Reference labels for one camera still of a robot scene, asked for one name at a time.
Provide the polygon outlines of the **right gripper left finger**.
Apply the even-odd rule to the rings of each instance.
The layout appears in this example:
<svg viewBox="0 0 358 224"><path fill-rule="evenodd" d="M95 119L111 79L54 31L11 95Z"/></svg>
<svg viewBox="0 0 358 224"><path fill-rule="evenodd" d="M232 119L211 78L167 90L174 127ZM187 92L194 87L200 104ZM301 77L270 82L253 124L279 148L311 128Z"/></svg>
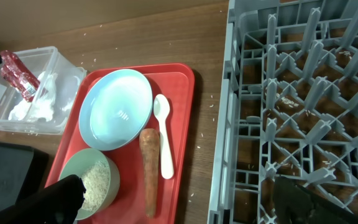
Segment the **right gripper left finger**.
<svg viewBox="0 0 358 224"><path fill-rule="evenodd" d="M73 223L85 192L81 178L69 175L0 211L0 224Z"/></svg>

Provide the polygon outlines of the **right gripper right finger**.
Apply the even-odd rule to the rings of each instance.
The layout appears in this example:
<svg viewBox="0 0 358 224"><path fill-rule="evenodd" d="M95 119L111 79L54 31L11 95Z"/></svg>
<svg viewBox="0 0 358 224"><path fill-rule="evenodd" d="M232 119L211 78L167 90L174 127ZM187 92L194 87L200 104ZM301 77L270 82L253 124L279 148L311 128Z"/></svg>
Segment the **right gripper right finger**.
<svg viewBox="0 0 358 224"><path fill-rule="evenodd" d="M358 216L286 177L275 180L273 204L280 224L358 224Z"/></svg>

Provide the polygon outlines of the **red snack wrapper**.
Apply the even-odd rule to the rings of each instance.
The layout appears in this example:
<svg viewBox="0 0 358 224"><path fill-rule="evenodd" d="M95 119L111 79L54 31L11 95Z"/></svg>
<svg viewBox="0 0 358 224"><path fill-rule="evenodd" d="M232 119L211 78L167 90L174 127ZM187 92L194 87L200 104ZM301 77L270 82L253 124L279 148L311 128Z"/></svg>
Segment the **red snack wrapper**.
<svg viewBox="0 0 358 224"><path fill-rule="evenodd" d="M31 103L40 81L15 53L3 50L0 55L2 58L1 76L22 95L26 102Z"/></svg>

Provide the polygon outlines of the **green bowl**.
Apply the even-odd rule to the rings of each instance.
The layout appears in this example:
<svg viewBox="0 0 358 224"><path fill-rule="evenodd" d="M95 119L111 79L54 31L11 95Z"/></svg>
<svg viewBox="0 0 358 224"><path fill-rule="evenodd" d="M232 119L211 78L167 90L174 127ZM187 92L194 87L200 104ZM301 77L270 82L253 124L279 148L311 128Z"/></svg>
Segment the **green bowl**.
<svg viewBox="0 0 358 224"><path fill-rule="evenodd" d="M83 149L71 156L60 174L60 180L72 174L77 175L81 179L81 176L85 173L85 171L98 161L105 161L109 166L110 177L107 194L101 206L95 212L82 209L81 206L76 216L77 220L85 220L91 217L95 213L98 213L107 208L114 201L121 184L119 170L117 165L111 159L106 157L101 151L88 148Z"/></svg>

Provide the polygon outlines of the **orange carrot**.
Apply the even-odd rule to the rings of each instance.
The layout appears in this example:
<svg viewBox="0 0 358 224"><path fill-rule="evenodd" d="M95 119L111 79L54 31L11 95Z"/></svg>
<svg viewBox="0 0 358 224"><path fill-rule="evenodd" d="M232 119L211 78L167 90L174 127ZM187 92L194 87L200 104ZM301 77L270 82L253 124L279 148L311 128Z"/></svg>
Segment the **orange carrot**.
<svg viewBox="0 0 358 224"><path fill-rule="evenodd" d="M156 129L147 128L140 132L139 147L143 159L145 214L148 218L155 216L158 192L158 162L160 138Z"/></svg>

